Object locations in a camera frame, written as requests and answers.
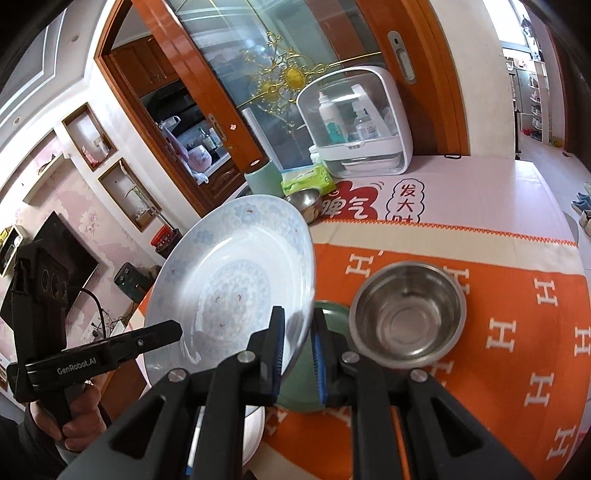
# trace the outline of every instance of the shelf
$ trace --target shelf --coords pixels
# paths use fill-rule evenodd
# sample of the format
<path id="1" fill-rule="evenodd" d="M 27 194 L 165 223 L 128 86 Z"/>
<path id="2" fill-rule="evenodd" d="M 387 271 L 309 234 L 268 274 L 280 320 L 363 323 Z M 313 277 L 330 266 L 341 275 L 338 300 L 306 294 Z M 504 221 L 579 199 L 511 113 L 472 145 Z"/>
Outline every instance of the shelf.
<path id="1" fill-rule="evenodd" d="M 117 152 L 88 103 L 64 118 L 62 123 L 92 171 Z"/>
<path id="2" fill-rule="evenodd" d="M 539 90 L 533 90 L 534 94 L 536 94 L 536 92 L 539 92 L 539 100 L 532 99 L 532 102 L 538 103 L 540 105 L 541 111 L 541 122 L 538 123 L 539 127 L 537 127 L 536 130 L 541 132 L 542 143 L 544 145 L 550 145 L 550 126 L 552 124 L 552 117 L 550 112 L 550 95 L 548 92 L 548 76 L 545 70 L 544 63 L 540 61 L 535 61 L 534 66 L 536 71 L 536 76 L 534 78 L 537 79 L 537 83 L 540 88 Z"/>
<path id="3" fill-rule="evenodd" d="M 6 374 L 6 368 L 10 362 L 8 359 L 0 353 L 0 393 L 6 397 L 6 399 L 18 407 L 20 410 L 25 410 L 25 405 L 20 404 L 14 399 L 10 386 L 8 385 L 8 378 Z"/>
<path id="4" fill-rule="evenodd" d="M 25 193 L 22 201 L 31 204 L 33 197 L 37 194 L 39 189 L 43 186 L 43 184 L 54 174 L 54 172 L 60 168 L 60 166 L 65 162 L 66 156 L 64 154 L 58 155 L 56 158 L 51 160 L 48 164 L 45 165 L 45 168 L 39 173 L 38 177 L 31 185 L 29 190 Z"/>
<path id="5" fill-rule="evenodd" d="M 220 158 L 217 162 L 215 162 L 203 173 L 208 177 L 211 176 L 219 167 L 221 167 L 222 165 L 224 165 L 224 163 L 230 160 L 230 158 L 232 158 L 232 156 L 229 153 L 226 153 L 222 158 Z"/>
<path id="6" fill-rule="evenodd" d="M 157 217 L 154 210 L 159 212 L 159 205 L 146 192 L 123 158 L 103 173 L 99 182 L 140 232 Z"/>
<path id="7" fill-rule="evenodd" d="M 12 272 L 18 247 L 27 238 L 27 233 L 19 225 L 13 225 L 10 228 L 8 235 L 0 247 L 0 276 L 4 277 L 6 274 Z"/>

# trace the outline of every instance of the window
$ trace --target window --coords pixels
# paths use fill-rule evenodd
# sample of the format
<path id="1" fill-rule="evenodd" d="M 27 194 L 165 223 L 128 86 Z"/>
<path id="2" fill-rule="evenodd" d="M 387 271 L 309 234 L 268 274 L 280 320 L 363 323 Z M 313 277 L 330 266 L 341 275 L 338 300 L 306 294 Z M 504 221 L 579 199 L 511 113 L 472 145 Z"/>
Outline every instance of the window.
<path id="1" fill-rule="evenodd" d="M 503 48 L 530 51 L 528 41 L 521 29 L 522 17 L 509 0 L 483 0 L 495 26 Z"/>

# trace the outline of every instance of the black electrical cable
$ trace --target black electrical cable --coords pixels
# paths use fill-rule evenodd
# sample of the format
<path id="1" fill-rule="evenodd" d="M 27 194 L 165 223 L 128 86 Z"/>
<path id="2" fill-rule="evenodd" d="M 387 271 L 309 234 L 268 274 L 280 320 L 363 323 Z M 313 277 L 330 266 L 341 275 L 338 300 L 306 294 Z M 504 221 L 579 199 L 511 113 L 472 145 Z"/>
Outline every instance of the black electrical cable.
<path id="1" fill-rule="evenodd" d="M 106 339 L 107 338 L 107 330 L 105 328 L 105 317 L 103 315 L 103 307 L 100 306 L 99 299 L 96 298 L 96 295 L 94 293 L 92 293 L 90 290 L 87 290 L 86 288 L 81 288 L 80 291 L 83 291 L 87 295 L 91 296 L 92 299 L 96 302 L 96 306 L 99 309 L 100 324 L 103 327 L 103 339 Z"/>

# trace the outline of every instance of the shoe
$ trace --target shoe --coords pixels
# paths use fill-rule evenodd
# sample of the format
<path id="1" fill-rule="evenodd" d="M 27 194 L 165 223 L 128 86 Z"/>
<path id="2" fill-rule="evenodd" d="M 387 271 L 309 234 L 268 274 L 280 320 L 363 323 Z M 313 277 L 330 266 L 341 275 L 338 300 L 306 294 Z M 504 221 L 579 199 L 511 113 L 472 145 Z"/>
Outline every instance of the shoe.
<path id="1" fill-rule="evenodd" d="M 579 219 L 579 225 L 583 228 L 589 224 L 589 217 L 587 214 L 591 215 L 591 211 L 584 210 L 583 213 L 581 213 L 581 218 Z"/>
<path id="2" fill-rule="evenodd" d="M 591 210 L 591 204 L 587 200 L 581 200 L 580 202 L 571 203 L 573 210 L 579 215 L 582 215 L 585 210 Z"/>

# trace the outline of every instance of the white storage box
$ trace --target white storage box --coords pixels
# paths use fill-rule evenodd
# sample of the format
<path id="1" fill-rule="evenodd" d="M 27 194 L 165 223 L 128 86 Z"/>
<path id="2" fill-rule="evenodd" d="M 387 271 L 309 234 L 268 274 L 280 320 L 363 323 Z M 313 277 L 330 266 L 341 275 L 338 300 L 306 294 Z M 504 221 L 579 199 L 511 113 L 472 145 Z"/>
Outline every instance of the white storage box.
<path id="1" fill-rule="evenodd" d="M 297 106 L 326 168 L 335 177 L 401 174 L 413 138 L 387 70 L 359 66 L 313 81 Z"/>

